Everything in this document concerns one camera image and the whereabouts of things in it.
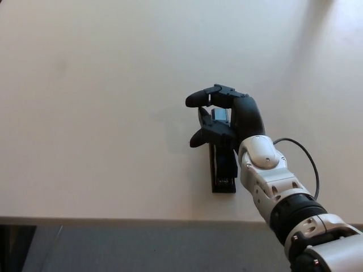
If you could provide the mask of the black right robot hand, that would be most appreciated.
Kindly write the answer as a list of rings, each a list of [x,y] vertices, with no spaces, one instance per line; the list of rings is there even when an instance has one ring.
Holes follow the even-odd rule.
[[[264,135],[265,128],[256,101],[248,94],[234,88],[215,84],[197,91],[185,100],[189,108],[198,109],[201,128],[192,136],[192,148],[206,143],[237,151],[243,140],[255,135]],[[205,109],[209,106],[231,110],[231,120],[215,120]]]

